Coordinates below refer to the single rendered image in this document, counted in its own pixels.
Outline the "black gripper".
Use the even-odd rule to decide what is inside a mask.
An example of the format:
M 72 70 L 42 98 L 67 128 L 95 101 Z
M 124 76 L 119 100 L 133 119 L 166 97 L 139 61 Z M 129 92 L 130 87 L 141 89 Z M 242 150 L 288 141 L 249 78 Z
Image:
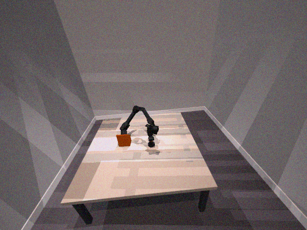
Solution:
M 153 140 L 154 140 L 154 137 L 152 136 L 152 135 L 153 135 L 152 132 L 153 132 L 153 131 L 147 131 L 147 134 L 148 134 L 148 136 L 149 136 L 149 137 L 148 137 L 148 140 L 149 140 L 149 141 L 153 141 Z

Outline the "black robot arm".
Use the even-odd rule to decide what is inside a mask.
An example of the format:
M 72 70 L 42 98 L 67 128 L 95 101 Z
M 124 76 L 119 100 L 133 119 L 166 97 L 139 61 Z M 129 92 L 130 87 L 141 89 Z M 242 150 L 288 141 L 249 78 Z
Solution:
M 152 134 L 156 134 L 159 130 L 159 126 L 155 126 L 154 124 L 154 120 L 148 115 L 147 111 L 145 110 L 145 108 L 143 107 L 138 107 L 138 106 L 134 106 L 132 113 L 130 114 L 130 116 L 128 117 L 127 121 L 124 122 L 122 124 L 122 126 L 119 128 L 121 130 L 121 135 L 126 135 L 127 134 L 127 129 L 130 126 L 130 122 L 133 119 L 133 117 L 135 116 L 136 113 L 138 113 L 139 111 L 142 111 L 147 119 L 148 124 L 146 125 L 147 127 L 147 131 L 153 131 Z

